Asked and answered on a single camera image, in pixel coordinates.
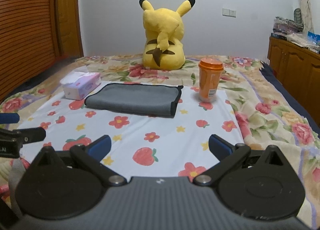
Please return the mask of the stack of folded fabrics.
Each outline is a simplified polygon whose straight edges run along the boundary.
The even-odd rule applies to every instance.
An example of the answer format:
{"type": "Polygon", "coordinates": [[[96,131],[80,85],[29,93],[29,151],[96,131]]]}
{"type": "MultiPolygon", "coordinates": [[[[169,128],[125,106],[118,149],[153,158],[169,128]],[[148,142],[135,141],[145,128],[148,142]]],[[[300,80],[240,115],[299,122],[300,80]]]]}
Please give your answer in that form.
{"type": "Polygon", "coordinates": [[[273,32],[282,33],[282,34],[292,34],[292,33],[302,33],[303,24],[298,24],[293,20],[275,17],[273,23],[273,32]]]}

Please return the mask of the purple tissue box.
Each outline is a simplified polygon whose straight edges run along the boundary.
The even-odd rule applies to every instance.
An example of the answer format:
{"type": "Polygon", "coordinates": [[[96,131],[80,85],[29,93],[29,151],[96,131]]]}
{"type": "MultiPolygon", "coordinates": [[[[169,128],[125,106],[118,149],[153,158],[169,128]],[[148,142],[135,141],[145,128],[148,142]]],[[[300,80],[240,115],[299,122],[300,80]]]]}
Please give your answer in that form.
{"type": "Polygon", "coordinates": [[[60,80],[66,99],[82,100],[101,84],[100,73],[72,71],[60,80]]]}

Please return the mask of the blue printed gift bag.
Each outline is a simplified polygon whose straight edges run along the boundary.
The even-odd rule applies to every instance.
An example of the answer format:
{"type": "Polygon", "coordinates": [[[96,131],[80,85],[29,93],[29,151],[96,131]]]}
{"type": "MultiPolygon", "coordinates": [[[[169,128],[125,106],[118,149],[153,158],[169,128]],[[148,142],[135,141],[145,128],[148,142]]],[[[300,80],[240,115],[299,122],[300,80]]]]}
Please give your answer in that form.
{"type": "Polygon", "coordinates": [[[310,42],[310,45],[319,50],[320,46],[320,35],[312,32],[308,32],[307,40],[310,42]]]}

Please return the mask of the wooden slatted wardrobe door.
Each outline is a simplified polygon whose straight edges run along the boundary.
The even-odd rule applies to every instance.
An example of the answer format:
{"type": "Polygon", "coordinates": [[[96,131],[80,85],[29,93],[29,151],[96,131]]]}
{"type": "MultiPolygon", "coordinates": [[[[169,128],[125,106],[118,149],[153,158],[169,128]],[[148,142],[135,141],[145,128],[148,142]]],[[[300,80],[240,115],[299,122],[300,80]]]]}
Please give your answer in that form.
{"type": "Polygon", "coordinates": [[[1,99],[59,54],[54,0],[1,0],[1,99]]]}

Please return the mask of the green woven hand fan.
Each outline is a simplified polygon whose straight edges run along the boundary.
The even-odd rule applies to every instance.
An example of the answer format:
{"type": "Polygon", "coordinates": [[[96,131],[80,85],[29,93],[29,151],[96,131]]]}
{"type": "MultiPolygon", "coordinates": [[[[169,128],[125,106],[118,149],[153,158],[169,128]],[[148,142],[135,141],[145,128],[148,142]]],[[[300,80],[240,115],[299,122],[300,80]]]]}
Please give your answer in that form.
{"type": "Polygon", "coordinates": [[[293,12],[294,16],[294,21],[295,23],[302,25],[303,24],[303,18],[302,18],[302,13],[300,8],[296,8],[293,12]]]}

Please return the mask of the beige folded cloth pile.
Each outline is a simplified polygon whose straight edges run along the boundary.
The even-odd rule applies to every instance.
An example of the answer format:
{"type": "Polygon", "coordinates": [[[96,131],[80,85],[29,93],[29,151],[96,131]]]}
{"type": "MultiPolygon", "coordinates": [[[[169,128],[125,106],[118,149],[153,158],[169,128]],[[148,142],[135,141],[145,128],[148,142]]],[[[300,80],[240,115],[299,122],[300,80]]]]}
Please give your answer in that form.
{"type": "Polygon", "coordinates": [[[298,45],[299,47],[307,48],[309,43],[303,34],[291,33],[286,35],[287,41],[298,45]]]}

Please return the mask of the floral bed blanket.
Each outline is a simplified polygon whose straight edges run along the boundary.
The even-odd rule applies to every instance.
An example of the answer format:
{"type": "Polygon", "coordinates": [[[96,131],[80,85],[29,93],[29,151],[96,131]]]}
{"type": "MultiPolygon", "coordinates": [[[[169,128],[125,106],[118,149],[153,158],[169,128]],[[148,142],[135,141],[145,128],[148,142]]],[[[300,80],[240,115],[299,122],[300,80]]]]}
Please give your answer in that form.
{"type": "MultiPolygon", "coordinates": [[[[30,90],[19,92],[1,104],[2,113],[20,116],[18,126],[56,95],[63,93],[60,79],[85,66],[101,75],[103,84],[163,84],[197,87],[199,57],[189,57],[176,71],[148,70],[140,55],[93,56],[78,59],[30,90]]],[[[257,59],[221,56],[224,71],[219,90],[226,93],[240,127],[243,143],[253,150],[278,146],[298,174],[306,200],[298,214],[309,227],[319,227],[319,134],[311,119],[300,114],[285,95],[268,81],[271,72],[257,59]]]]}

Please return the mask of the brown wooden sideboard cabinet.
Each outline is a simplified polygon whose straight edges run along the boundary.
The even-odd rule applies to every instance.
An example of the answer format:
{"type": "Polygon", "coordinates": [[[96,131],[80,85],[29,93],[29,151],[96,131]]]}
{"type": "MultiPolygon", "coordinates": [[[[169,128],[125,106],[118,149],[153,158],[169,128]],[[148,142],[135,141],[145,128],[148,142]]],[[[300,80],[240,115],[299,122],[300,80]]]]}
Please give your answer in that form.
{"type": "Polygon", "coordinates": [[[267,57],[277,80],[319,124],[319,54],[270,37],[267,57]]]}

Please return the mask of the purple and grey microfiber towel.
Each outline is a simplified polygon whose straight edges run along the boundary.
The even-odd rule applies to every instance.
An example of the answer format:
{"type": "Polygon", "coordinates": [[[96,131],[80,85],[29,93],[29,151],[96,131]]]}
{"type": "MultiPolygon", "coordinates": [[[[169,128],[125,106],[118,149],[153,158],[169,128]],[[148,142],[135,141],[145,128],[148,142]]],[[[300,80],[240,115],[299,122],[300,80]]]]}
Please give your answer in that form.
{"type": "Polygon", "coordinates": [[[169,117],[176,114],[183,86],[110,83],[85,99],[90,109],[169,117]]]}

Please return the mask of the white strawberry print cloth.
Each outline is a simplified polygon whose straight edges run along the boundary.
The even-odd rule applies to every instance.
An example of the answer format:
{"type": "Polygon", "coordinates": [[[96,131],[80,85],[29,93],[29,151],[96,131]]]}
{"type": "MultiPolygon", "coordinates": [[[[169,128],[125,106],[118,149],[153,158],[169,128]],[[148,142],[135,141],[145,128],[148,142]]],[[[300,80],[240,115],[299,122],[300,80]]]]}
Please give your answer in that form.
{"type": "Polygon", "coordinates": [[[42,127],[46,138],[22,147],[31,162],[42,147],[68,150],[103,135],[111,138],[103,164],[126,178],[187,176],[190,179],[217,164],[208,141],[216,134],[231,144],[243,142],[226,93],[219,90],[212,103],[198,98],[198,88],[186,86],[173,118],[121,114],[87,108],[60,93],[41,106],[21,128],[42,127]]]}

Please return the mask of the yellow Pikachu plush toy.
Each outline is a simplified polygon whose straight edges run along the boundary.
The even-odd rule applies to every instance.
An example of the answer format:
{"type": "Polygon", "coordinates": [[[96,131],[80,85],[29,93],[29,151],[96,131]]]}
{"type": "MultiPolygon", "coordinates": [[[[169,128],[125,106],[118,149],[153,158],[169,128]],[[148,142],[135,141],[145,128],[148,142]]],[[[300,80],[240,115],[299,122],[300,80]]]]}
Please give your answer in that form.
{"type": "Polygon", "coordinates": [[[195,2],[186,0],[173,11],[167,8],[154,9],[149,1],[139,0],[146,36],[143,52],[143,66],[146,69],[172,71],[184,65],[182,17],[193,8],[195,2]]]}

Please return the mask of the orange lidded plastic cup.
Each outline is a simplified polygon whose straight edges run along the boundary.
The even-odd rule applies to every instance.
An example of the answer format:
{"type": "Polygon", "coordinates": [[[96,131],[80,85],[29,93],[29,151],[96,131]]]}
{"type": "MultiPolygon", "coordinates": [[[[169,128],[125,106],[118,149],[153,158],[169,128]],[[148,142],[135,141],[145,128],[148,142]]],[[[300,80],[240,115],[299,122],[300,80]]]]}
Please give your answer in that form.
{"type": "Polygon", "coordinates": [[[203,102],[215,100],[223,63],[214,58],[202,58],[199,62],[199,98],[203,102]]]}

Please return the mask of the white wall switch socket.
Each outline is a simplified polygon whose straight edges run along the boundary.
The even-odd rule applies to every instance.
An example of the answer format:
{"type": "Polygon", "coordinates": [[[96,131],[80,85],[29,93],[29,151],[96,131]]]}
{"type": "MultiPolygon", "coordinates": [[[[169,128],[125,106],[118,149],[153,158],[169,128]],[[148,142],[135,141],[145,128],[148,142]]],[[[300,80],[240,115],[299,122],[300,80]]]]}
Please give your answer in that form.
{"type": "Polygon", "coordinates": [[[236,10],[230,10],[230,9],[223,8],[222,15],[225,17],[235,18],[236,17],[236,10]]]}

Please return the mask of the brown wooden room door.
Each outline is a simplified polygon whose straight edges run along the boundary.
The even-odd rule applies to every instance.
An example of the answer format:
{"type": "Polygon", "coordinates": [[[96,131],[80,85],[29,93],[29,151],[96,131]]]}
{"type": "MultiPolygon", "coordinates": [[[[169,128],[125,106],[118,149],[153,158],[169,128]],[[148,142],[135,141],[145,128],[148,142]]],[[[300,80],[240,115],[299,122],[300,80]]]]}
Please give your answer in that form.
{"type": "Polygon", "coordinates": [[[84,55],[78,0],[55,0],[58,45],[64,58],[84,55]]]}

